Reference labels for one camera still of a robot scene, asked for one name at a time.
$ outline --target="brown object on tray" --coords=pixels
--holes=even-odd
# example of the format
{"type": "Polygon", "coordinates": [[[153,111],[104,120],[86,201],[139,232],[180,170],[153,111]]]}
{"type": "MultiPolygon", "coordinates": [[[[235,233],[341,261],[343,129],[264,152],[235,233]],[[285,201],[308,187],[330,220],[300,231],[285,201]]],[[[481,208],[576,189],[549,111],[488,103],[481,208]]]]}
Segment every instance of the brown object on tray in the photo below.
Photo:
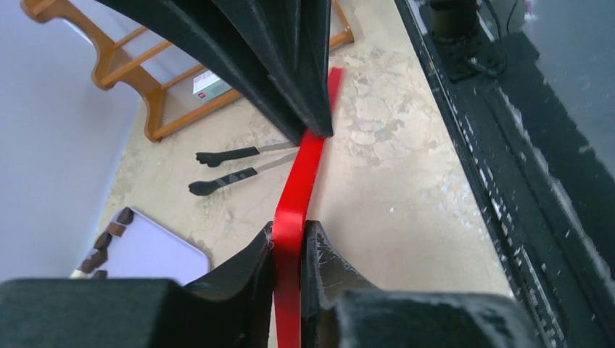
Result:
{"type": "Polygon", "coordinates": [[[134,212],[131,208],[126,207],[124,209],[122,209],[122,212],[117,216],[117,219],[115,219],[118,223],[121,223],[122,225],[129,225],[130,223],[133,222],[134,219],[134,212]]]}
{"type": "Polygon", "coordinates": [[[107,274],[106,270],[97,270],[94,272],[91,279],[107,279],[107,274]]]}
{"type": "Polygon", "coordinates": [[[107,250],[99,250],[92,257],[90,257],[91,265],[94,268],[100,267],[103,263],[105,263],[109,259],[107,250]]]}
{"type": "Polygon", "coordinates": [[[94,270],[94,263],[90,259],[85,259],[79,266],[79,270],[83,273],[91,273],[94,270]]]}
{"type": "Polygon", "coordinates": [[[103,232],[100,237],[98,237],[98,239],[94,242],[94,248],[96,250],[106,249],[109,244],[111,244],[111,238],[112,237],[109,232],[103,232]]]}
{"type": "Polygon", "coordinates": [[[119,225],[117,223],[110,223],[107,226],[107,232],[113,236],[121,237],[126,231],[126,226],[119,225]]]}

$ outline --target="beige tile floor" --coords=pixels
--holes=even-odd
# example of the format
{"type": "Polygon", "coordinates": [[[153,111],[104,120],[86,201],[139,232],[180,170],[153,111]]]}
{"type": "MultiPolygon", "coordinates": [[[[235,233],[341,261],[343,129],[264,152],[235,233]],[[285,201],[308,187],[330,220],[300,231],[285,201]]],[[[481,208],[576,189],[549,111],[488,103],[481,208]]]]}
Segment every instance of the beige tile floor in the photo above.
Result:
{"type": "MultiPolygon", "coordinates": [[[[337,250],[384,289],[509,295],[393,1],[343,0],[342,6],[356,42],[331,55],[331,66],[344,67],[347,75],[309,218],[321,221],[337,250]]],[[[208,168],[194,153],[283,138],[246,100],[159,144],[143,136],[143,113],[123,154],[101,231],[115,211],[132,206],[202,249],[217,266],[272,219],[290,165],[196,197],[188,183],[277,155],[208,168]]]]}

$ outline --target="wooden shelf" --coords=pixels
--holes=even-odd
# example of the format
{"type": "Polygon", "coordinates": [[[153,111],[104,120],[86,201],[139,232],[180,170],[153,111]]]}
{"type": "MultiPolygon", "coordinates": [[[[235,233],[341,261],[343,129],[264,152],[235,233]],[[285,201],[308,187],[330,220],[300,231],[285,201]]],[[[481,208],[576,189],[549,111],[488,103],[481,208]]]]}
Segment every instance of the wooden shelf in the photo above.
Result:
{"type": "MultiPolygon", "coordinates": [[[[335,49],[343,44],[354,42],[355,38],[338,0],[331,0],[331,6],[342,24],[342,32],[332,37],[329,43],[330,48],[335,49]]],[[[129,42],[147,32],[147,28],[141,26],[116,42],[90,21],[69,0],[22,0],[21,8],[27,16],[36,22],[45,23],[54,18],[63,18],[80,28],[88,36],[98,55],[91,74],[92,81],[103,90],[111,89],[118,82],[124,82],[139,93],[147,109],[145,136],[150,141],[161,141],[169,134],[190,125],[242,96],[239,92],[231,89],[208,103],[186,112],[168,124],[163,124],[165,102],[169,90],[200,70],[206,69],[203,65],[196,65],[167,83],[161,84],[141,64],[171,47],[171,42],[163,40],[134,58],[130,57],[123,48],[129,42]]]]}

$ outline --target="tongs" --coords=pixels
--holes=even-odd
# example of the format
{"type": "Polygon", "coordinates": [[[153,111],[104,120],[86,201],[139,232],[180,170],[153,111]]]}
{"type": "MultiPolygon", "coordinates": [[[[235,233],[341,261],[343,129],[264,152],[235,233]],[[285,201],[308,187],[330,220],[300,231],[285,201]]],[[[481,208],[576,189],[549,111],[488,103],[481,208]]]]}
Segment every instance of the tongs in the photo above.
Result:
{"type": "MultiPolygon", "coordinates": [[[[202,165],[207,165],[210,168],[214,168],[225,161],[234,159],[239,160],[241,158],[256,156],[258,154],[262,154],[263,152],[293,148],[296,148],[293,143],[282,143],[261,147],[251,146],[245,147],[243,149],[235,149],[224,152],[197,152],[197,161],[199,161],[199,163],[201,163],[202,165]]],[[[249,167],[243,170],[239,170],[235,173],[222,176],[213,181],[195,181],[188,185],[188,189],[192,194],[195,194],[197,196],[208,196],[220,187],[236,183],[237,181],[242,181],[244,179],[257,175],[264,170],[278,167],[279,165],[282,165],[284,163],[291,162],[296,156],[297,151],[292,152],[291,154],[288,154],[286,156],[280,157],[269,163],[265,163],[264,165],[261,165],[259,167],[249,167]]]]}

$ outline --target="white cutting board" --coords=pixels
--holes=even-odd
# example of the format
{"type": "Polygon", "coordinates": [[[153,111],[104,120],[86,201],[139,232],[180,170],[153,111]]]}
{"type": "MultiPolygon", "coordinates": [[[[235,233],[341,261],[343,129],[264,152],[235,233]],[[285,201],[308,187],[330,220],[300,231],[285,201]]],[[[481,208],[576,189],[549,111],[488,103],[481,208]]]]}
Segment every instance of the white cutting board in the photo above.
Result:
{"type": "Polygon", "coordinates": [[[121,237],[113,236],[107,247],[109,259],[96,270],[106,270],[108,278],[171,278],[182,286],[209,272],[205,254],[132,210],[133,222],[121,237]]]}

